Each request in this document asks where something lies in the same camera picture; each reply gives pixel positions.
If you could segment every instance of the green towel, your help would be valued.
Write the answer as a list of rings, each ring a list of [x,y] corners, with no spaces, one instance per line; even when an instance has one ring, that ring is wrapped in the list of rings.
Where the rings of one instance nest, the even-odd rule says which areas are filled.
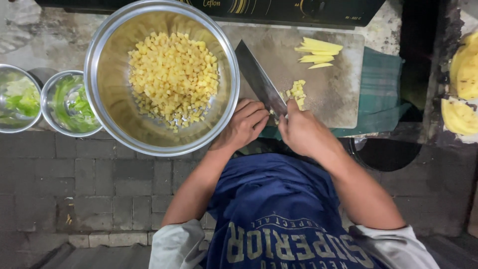
[[[410,104],[400,105],[402,58],[365,47],[357,127],[330,129],[336,137],[392,131]],[[277,126],[266,126],[259,137],[282,140]]]

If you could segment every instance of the t-shirt sleeve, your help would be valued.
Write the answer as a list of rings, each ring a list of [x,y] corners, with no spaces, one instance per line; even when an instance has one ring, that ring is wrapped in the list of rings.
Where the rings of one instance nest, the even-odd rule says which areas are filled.
[[[440,269],[411,226],[397,230],[377,230],[362,225],[350,227],[355,241],[392,269]]]
[[[152,237],[149,269],[201,269],[204,230],[198,220],[166,225]]]

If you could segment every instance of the blue t-shirt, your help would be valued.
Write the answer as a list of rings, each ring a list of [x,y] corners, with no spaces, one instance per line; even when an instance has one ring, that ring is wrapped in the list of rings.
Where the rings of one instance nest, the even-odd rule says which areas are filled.
[[[292,157],[232,159],[207,211],[217,220],[203,268],[381,268],[342,228],[330,175]]]

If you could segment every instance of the man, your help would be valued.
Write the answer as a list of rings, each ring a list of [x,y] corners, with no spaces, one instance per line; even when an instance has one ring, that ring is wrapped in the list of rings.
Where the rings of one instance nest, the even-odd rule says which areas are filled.
[[[150,269],[438,269],[390,195],[309,111],[287,102],[279,131],[294,152],[231,159],[269,118],[264,104],[238,103],[169,206],[153,236]],[[342,204],[357,226],[341,225]],[[217,220],[209,249],[199,220]]]

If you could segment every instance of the stove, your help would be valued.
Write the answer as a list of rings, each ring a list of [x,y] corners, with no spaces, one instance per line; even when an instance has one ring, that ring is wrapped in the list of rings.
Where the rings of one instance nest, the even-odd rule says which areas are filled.
[[[293,26],[366,26],[385,0],[179,0],[217,21]],[[75,12],[113,12],[132,0],[36,0]]]

